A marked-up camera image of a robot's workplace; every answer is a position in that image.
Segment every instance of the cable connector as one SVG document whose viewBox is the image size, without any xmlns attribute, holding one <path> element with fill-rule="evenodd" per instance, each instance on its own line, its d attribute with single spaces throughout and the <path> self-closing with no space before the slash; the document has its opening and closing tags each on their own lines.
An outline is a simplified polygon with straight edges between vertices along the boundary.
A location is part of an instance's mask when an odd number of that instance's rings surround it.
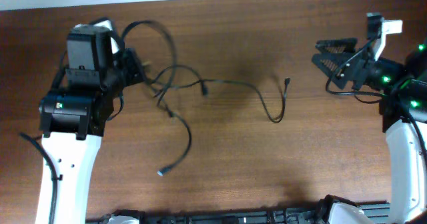
<svg viewBox="0 0 427 224">
<path fill-rule="evenodd" d="M 291 83 L 291 79 L 288 77 L 285 79 L 285 86 L 289 85 Z"/>
<path fill-rule="evenodd" d="M 201 81 L 200 82 L 200 85 L 201 85 L 201 94 L 205 97 L 205 96 L 207 96 L 207 94 L 209 94 L 209 90 L 207 90 L 207 87 L 206 87 L 206 85 L 205 85 L 205 83 L 204 83 L 204 81 Z"/>
<path fill-rule="evenodd" d="M 51 180 L 52 181 L 62 181 L 62 174 L 60 174 L 58 177 L 51 176 Z"/>
<path fill-rule="evenodd" d="M 165 166 L 164 168 L 162 168 L 159 171 L 157 171 L 157 174 L 160 177 L 163 177 L 166 173 L 170 172 L 172 170 L 172 168 L 173 168 L 173 165 Z"/>
</svg>

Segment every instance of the green led light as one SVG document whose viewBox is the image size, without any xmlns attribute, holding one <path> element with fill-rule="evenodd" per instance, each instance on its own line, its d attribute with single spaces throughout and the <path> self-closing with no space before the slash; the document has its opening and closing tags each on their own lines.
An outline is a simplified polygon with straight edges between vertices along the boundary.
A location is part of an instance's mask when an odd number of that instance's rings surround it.
<svg viewBox="0 0 427 224">
<path fill-rule="evenodd" d="M 417 101 L 411 101 L 411 106 L 412 107 L 417 107 L 419 105 L 420 105 L 419 102 L 417 102 Z"/>
<path fill-rule="evenodd" d="M 392 79 L 391 79 L 391 78 L 389 78 L 389 77 L 387 77 L 387 76 L 383 76 L 383 77 L 382 77 L 382 81 L 383 81 L 383 82 L 385 82 L 385 83 L 389 83 L 391 80 L 392 80 Z"/>
</svg>

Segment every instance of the wooden table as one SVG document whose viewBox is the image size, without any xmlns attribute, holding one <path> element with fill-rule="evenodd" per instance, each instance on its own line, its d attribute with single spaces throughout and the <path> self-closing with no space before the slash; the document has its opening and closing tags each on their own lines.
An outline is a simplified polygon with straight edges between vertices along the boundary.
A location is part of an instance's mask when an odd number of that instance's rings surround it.
<svg viewBox="0 0 427 224">
<path fill-rule="evenodd" d="M 170 91 L 193 148 L 165 177 L 156 171 L 185 149 L 178 120 L 155 108 L 149 91 L 124 91 L 123 112 L 107 124 L 93 168 L 87 217 L 116 209 L 219 211 L 297 205 L 327 194 L 354 201 L 390 200 L 390 161 L 377 105 L 324 91 L 312 63 L 319 39 L 366 38 L 366 13 L 402 19 L 383 56 L 403 62 L 425 38 L 425 0 L 184 0 L 0 12 L 0 222 L 33 223 L 42 158 L 17 134 L 40 134 L 38 103 L 57 71 L 70 28 L 108 16 L 119 30 L 155 19 L 175 39 L 179 62 L 205 78 L 249 81 L 278 113 L 272 75 L 291 77 L 285 119 L 270 123 L 257 95 L 208 84 Z M 157 33 L 127 40 L 153 73 L 169 65 Z M 177 82 L 193 81 L 179 71 Z"/>
</svg>

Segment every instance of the black wire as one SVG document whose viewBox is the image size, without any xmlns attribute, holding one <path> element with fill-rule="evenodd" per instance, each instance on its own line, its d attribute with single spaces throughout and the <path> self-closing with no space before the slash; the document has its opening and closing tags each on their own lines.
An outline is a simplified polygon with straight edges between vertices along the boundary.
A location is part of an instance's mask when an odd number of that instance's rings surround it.
<svg viewBox="0 0 427 224">
<path fill-rule="evenodd" d="M 165 87 L 161 90 L 161 94 L 159 96 L 159 100 L 157 101 L 157 106 L 160 104 L 161 100 L 163 99 L 163 97 L 165 96 L 167 90 L 171 87 L 172 82 L 173 82 L 173 78 L 175 77 L 175 72 L 176 72 L 176 66 L 178 64 L 177 61 L 177 51 L 176 51 L 176 47 L 175 47 L 175 43 L 173 42 L 172 36 L 169 34 L 169 31 L 167 30 L 166 27 L 164 27 L 161 23 L 157 22 L 157 21 L 152 21 L 152 20 L 145 20 L 145 21 L 135 21 L 133 23 L 130 23 L 124 30 L 123 33 L 121 34 L 121 38 L 123 39 L 123 41 L 126 38 L 126 35 L 136 26 L 138 25 L 146 25 L 148 27 L 151 27 L 153 30 L 157 31 L 158 33 L 160 33 L 161 35 L 163 35 L 163 38 L 166 40 L 168 46 L 169 46 L 169 50 L 171 52 L 171 57 L 172 57 L 172 74 L 169 77 L 169 80 L 167 81 L 167 83 L 165 84 Z"/>
<path fill-rule="evenodd" d="M 121 111 L 123 110 L 123 107 L 125 106 L 125 99 L 123 97 L 123 92 L 119 93 L 119 99 L 120 99 L 120 109 L 119 109 L 119 111 L 116 114 L 108 117 L 107 121 L 111 121 L 112 119 L 114 119 L 114 117 L 117 117 L 117 115 L 119 115 L 121 113 Z"/>
<path fill-rule="evenodd" d="M 325 90 L 331 94 L 334 95 L 367 95 L 367 96 L 374 96 L 374 97 L 385 97 L 384 94 L 381 93 L 375 93 L 370 91 L 331 91 L 329 89 L 330 83 L 332 81 L 332 78 L 335 77 L 343 68 L 347 65 L 351 60 L 359 56 L 365 49 L 369 48 L 371 43 L 375 41 L 376 39 L 369 40 L 359 51 L 357 51 L 351 58 L 349 58 L 347 61 L 343 62 L 340 66 L 338 66 L 337 69 L 329 76 L 328 81 L 325 85 Z"/>
<path fill-rule="evenodd" d="M 65 70 L 68 68 L 68 65 L 65 66 L 61 66 L 58 70 L 58 72 L 56 72 L 55 77 L 53 78 L 52 81 L 52 85 L 51 85 L 51 89 L 57 89 L 60 88 L 61 83 L 62 83 L 62 79 L 65 76 Z"/>
<path fill-rule="evenodd" d="M 151 85 L 148 85 L 148 87 L 150 87 L 150 89 L 154 92 L 157 93 L 159 90 L 157 90 L 156 88 L 152 87 Z M 182 118 L 180 115 L 178 115 L 177 113 L 174 113 L 173 111 L 171 111 L 165 101 L 165 99 L 163 98 L 161 100 L 161 102 L 165 105 L 164 107 L 158 105 L 159 108 L 162 108 L 164 111 L 167 112 L 167 114 L 169 114 L 169 116 L 172 117 L 176 117 L 177 119 L 179 119 L 182 124 L 184 124 L 185 128 L 187 129 L 188 132 L 188 144 L 187 144 L 187 148 L 185 148 L 185 151 L 182 153 L 182 155 L 176 160 L 174 161 L 172 164 L 169 164 L 165 167 L 162 167 L 159 171 L 157 171 L 157 174 L 159 174 L 159 176 L 163 177 L 166 173 L 168 173 L 169 171 L 171 171 L 175 166 L 177 166 L 179 163 L 181 163 L 185 157 L 187 157 L 189 150 L 191 149 L 191 143 L 192 143 L 192 135 L 191 135 L 191 130 L 189 128 L 188 123 L 184 120 L 184 118 Z"/>
<path fill-rule="evenodd" d="M 381 100 L 382 100 L 382 99 L 378 99 L 378 100 L 375 100 L 375 101 L 364 101 L 364 100 L 361 100 L 357 95 L 354 95 L 354 98 L 356 98 L 361 103 L 365 103 L 365 104 L 376 104 L 376 103 L 381 102 Z"/>
<path fill-rule="evenodd" d="M 59 60 L 59 66 L 58 66 L 59 70 L 61 70 L 61 68 L 63 66 L 63 62 L 64 62 L 64 58 L 65 58 L 66 54 L 67 54 L 67 50 L 65 50 L 61 55 L 61 58 Z"/>
<path fill-rule="evenodd" d="M 55 209 L 56 209 L 56 200 L 57 200 L 57 193 L 58 193 L 58 176 L 56 173 L 55 166 L 53 165 L 51 158 L 48 156 L 44 148 L 42 148 L 42 146 L 40 146 L 40 144 L 34 138 L 28 136 L 25 133 L 20 133 L 19 136 L 24 138 L 24 140 L 29 141 L 40 152 L 40 154 L 46 160 L 46 163 L 48 164 L 51 170 L 52 200 L 51 200 L 51 210 L 49 214 L 49 224 L 53 224 L 55 220 Z"/>
<path fill-rule="evenodd" d="M 169 66 L 169 67 L 166 67 L 165 69 L 163 69 L 162 71 L 160 71 L 160 73 L 157 75 L 157 77 L 154 80 L 152 80 L 151 82 L 155 83 L 155 84 L 158 84 L 158 85 L 163 85 L 164 86 L 165 84 L 163 84 L 162 82 L 158 81 L 158 79 L 167 70 L 169 70 L 171 68 L 174 68 L 174 67 Z M 231 84 L 231 85 L 242 85 L 242 86 L 245 86 L 245 87 L 249 87 L 250 89 L 253 89 L 258 94 L 258 97 L 260 98 L 260 101 L 261 101 L 261 104 L 262 104 L 262 106 L 264 108 L 264 111 L 266 112 L 268 119 L 272 123 L 279 123 L 283 119 L 283 117 L 284 117 L 284 113 L 285 113 L 285 109 L 286 109 L 286 93 L 287 93 L 287 90 L 288 90 L 288 85 L 290 83 L 290 79 L 289 78 L 286 78 L 285 81 L 284 81 L 285 90 L 284 90 L 283 94 L 282 94 L 282 91 L 280 90 L 280 96 L 281 96 L 281 99 L 282 99 L 282 110 L 280 111 L 280 114 L 277 117 L 273 118 L 270 115 L 270 112 L 268 111 L 267 105 L 266 105 L 266 103 L 264 101 L 264 98 L 262 97 L 262 94 L 261 94 L 260 90 L 258 90 L 258 88 L 256 86 L 252 85 L 251 83 L 247 83 L 247 82 L 244 82 L 244 81 L 230 81 L 230 80 L 221 80 L 221 79 L 202 79 L 201 75 L 196 70 L 192 69 L 191 67 L 188 67 L 186 65 L 177 65 L 176 68 L 184 68 L 184 69 L 190 70 L 192 73 L 194 73 L 194 75 L 198 78 L 198 80 L 194 81 L 193 83 L 187 84 L 187 85 L 171 85 L 170 87 L 172 89 L 181 89 L 181 88 L 193 87 L 194 85 L 197 85 L 198 83 L 201 83 L 202 90 L 203 90 L 204 83 L 206 83 L 206 82 L 225 83 L 225 84 Z"/>
<path fill-rule="evenodd" d="M 416 134 L 418 136 L 418 140 L 420 142 L 422 156 L 424 158 L 424 167 L 427 169 L 427 150 L 426 150 L 426 145 L 424 142 L 424 138 L 422 137 L 420 128 L 418 127 L 418 124 L 416 123 L 415 118 L 409 112 L 409 108 L 407 108 L 405 106 L 405 104 L 403 104 L 403 102 L 401 102 L 401 101 L 398 101 L 398 105 L 401 107 L 401 110 L 404 114 L 404 117 L 408 118 L 409 122 L 411 122 L 411 124 L 414 126 L 415 132 L 416 132 Z"/>
</svg>

